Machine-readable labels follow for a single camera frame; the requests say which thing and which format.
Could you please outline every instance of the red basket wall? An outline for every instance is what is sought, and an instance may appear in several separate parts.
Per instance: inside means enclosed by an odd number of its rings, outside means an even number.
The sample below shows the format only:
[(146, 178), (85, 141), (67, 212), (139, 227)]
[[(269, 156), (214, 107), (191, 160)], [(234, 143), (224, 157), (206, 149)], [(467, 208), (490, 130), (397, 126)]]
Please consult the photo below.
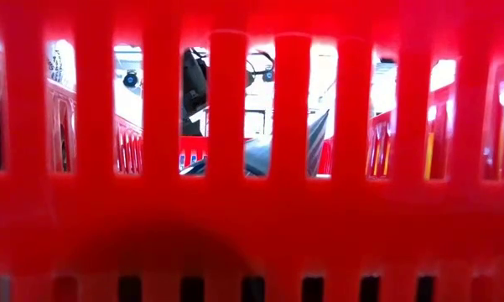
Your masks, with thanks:
[[(247, 47), (275, 35), (271, 174), (242, 175)], [(336, 41), (337, 114), (331, 180), (304, 176), (311, 35)], [(504, 181), (481, 180), (488, 78), (504, 60), (497, 1), (0, 1), (8, 83), (0, 173), (0, 275), (13, 300), (52, 300), (53, 278), (78, 280), (82, 301), (116, 300), (136, 274), (146, 301), (179, 299), (185, 275), (206, 301), (237, 301), (245, 275), (266, 300), (297, 301), (306, 275), (325, 300), (356, 301), (361, 276), (381, 275), (381, 301), (411, 301), (420, 274), (438, 301), (504, 301)], [(47, 169), (43, 41), (74, 41), (76, 174)], [(112, 46), (144, 52), (144, 171), (113, 170)], [(209, 168), (178, 176), (179, 52), (210, 46)], [(398, 59), (392, 175), (368, 181), (372, 47)], [(449, 177), (423, 181), (429, 74), (460, 58)], [(474, 294), (474, 276), (491, 294)]]

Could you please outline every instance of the red plastic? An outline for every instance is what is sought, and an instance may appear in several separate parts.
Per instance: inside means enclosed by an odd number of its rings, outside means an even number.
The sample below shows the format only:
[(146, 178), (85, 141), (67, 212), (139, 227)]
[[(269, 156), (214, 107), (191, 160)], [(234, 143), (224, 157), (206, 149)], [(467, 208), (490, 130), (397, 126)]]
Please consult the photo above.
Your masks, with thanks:
[[(4, 62), (3, 52), (0, 51), (0, 111), (3, 119), (5, 104), (7, 103), (7, 92), (4, 91)], [(60, 85), (59, 83), (47, 79), (45, 88), (45, 106), (47, 114), (47, 136), (49, 138), (48, 151), (50, 160), (49, 170), (54, 172), (75, 172), (76, 168), (76, 133), (75, 115), (76, 93)], [(116, 159), (116, 171), (125, 174), (138, 174), (142, 169), (140, 159), (142, 150), (142, 129), (126, 119), (114, 116), (117, 153), (113, 154)], [(62, 139), (65, 142), (65, 150), (62, 150)], [(63, 165), (62, 152), (65, 152), (66, 166)], [(3, 166), (7, 168), (8, 163), (4, 161)]]
[[(247, 48), (274, 34), (272, 173), (245, 179), (245, 79), (235, 75)], [(309, 34), (339, 51), (330, 180), (304, 173)], [(302, 277), (319, 274), (325, 300), (356, 301), (361, 276), (377, 273), (380, 301), (412, 301), (421, 274), (436, 276), (436, 301), (504, 301), (504, 180), (483, 181), (481, 160), (491, 67), (504, 60), (504, 0), (3, 0), (0, 37), (8, 87), (0, 275), (12, 279), (13, 300), (52, 300), (60, 275), (78, 280), (79, 300), (116, 300), (117, 277), (137, 274), (146, 301), (178, 301), (184, 275), (205, 277), (206, 301), (236, 301), (242, 276), (260, 274), (267, 301), (298, 301)], [(42, 54), (43, 40), (56, 38), (75, 41), (74, 174), (47, 166)], [(207, 39), (210, 161), (205, 178), (185, 179), (175, 165), (179, 51)], [(117, 42), (145, 54), (141, 175), (114, 171)], [(364, 173), (374, 45), (399, 63), (384, 181)], [(425, 181), (429, 76), (440, 58), (459, 60), (455, 123), (447, 177)], [(491, 286), (478, 287), (477, 275)], [(481, 290), (491, 293), (472, 294)]]
[[(492, 94), (486, 101), (482, 128), (482, 179), (501, 180), (504, 175), (504, 65), (495, 69)], [(397, 110), (373, 117), (369, 125), (366, 175), (387, 177), (390, 171), (391, 139), (395, 136)], [(455, 120), (455, 83), (429, 93), (424, 178), (444, 180)]]

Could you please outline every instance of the black object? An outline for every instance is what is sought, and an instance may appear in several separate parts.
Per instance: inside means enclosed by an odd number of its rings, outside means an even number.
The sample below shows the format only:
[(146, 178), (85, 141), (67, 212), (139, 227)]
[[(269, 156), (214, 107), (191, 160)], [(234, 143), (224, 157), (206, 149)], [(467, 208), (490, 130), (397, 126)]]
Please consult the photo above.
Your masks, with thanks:
[(258, 51), (256, 53), (251, 53), (250, 55), (262, 55), (265, 58), (267, 58), (269, 61), (271, 61), (272, 65), (268, 65), (265, 70), (257, 71), (253, 67), (253, 64), (250, 63), (250, 61), (248, 61), (247, 63), (250, 64), (250, 66), (252, 67), (253, 71), (248, 71), (247, 72), (248, 73), (247, 87), (250, 86), (253, 83), (253, 81), (250, 81), (250, 79), (252, 78), (253, 80), (255, 80), (255, 76), (262, 76), (262, 80), (265, 81), (265, 82), (272, 82), (272, 81), (274, 81), (274, 59), (267, 52), (264, 52), (264, 51)]
[(253, 75), (253, 72), (246, 70), (246, 87), (249, 87), (254, 80), (255, 76)]
[(200, 130), (200, 121), (191, 122), (189, 118), (181, 121), (183, 136), (202, 136)]
[(203, 77), (205, 77), (205, 81), (207, 81), (207, 71), (209, 70), (209, 67), (207, 67), (207, 64), (202, 59), (196, 59), (195, 61), (198, 63), (198, 66), (203, 73)]
[(183, 108), (186, 119), (207, 105), (207, 80), (200, 64), (187, 49), (183, 54)]
[[(316, 121), (308, 126), (308, 153), (307, 175), (317, 175), (320, 155), (325, 142), (326, 120), (328, 111), (322, 114)], [(270, 158), (272, 153), (272, 136), (254, 138), (244, 143), (244, 174), (263, 176), (270, 170)], [(195, 164), (181, 170), (182, 175), (201, 175), (205, 173), (206, 160), (200, 160)]]
[(394, 59), (391, 59), (391, 58), (381, 58), (381, 59), (380, 59), (380, 63), (389, 63), (389, 64), (393, 64), (393, 63), (395, 63), (395, 60), (394, 60)]
[(127, 70), (127, 75), (123, 78), (123, 85), (128, 88), (134, 88), (138, 84), (138, 76), (135, 70)]

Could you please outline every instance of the basket slot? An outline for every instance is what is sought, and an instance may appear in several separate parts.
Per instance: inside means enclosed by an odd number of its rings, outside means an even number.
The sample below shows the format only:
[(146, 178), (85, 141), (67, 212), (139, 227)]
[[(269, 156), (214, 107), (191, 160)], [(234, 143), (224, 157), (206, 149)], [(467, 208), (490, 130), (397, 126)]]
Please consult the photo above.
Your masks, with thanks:
[(264, 302), (265, 280), (262, 277), (245, 277), (242, 280), (241, 302)]
[(117, 292), (119, 302), (142, 302), (142, 280), (137, 276), (120, 277)]
[(204, 301), (205, 301), (205, 282), (203, 278), (199, 277), (183, 278), (181, 280), (181, 287), (180, 287), (180, 302), (204, 302)]
[(433, 302), (434, 277), (424, 276), (418, 279), (417, 302)]
[(302, 302), (322, 302), (325, 280), (323, 278), (304, 278), (302, 281)]
[(380, 277), (368, 276), (361, 279), (360, 302), (378, 302)]

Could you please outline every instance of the red plastic basket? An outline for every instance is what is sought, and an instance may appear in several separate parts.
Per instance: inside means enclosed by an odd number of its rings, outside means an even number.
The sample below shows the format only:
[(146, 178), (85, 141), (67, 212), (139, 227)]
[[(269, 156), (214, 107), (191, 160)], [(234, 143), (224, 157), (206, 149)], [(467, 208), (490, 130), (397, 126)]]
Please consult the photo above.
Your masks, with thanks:
[[(331, 180), (304, 174), (312, 35), (336, 41), (339, 52)], [(244, 73), (247, 47), (273, 36), (271, 174), (245, 179), (245, 83), (234, 75)], [(74, 174), (46, 164), (42, 54), (55, 38), (71, 38), (76, 51)], [(302, 278), (320, 275), (325, 300), (356, 301), (361, 276), (378, 274), (380, 301), (412, 301), (418, 276), (430, 274), (436, 301), (504, 301), (504, 181), (481, 180), (488, 79), (504, 61), (504, 0), (4, 0), (0, 39), (8, 86), (0, 276), (12, 280), (13, 300), (117, 300), (119, 276), (137, 275), (146, 301), (177, 301), (184, 276), (205, 279), (206, 301), (237, 301), (242, 277), (260, 275), (267, 301), (297, 301)], [(116, 42), (144, 51), (139, 176), (113, 170)], [(201, 179), (180, 178), (175, 164), (179, 52), (193, 42), (211, 53)], [(364, 174), (373, 46), (399, 63), (384, 181)], [(460, 58), (455, 130), (447, 179), (424, 181), (429, 75), (441, 58)]]

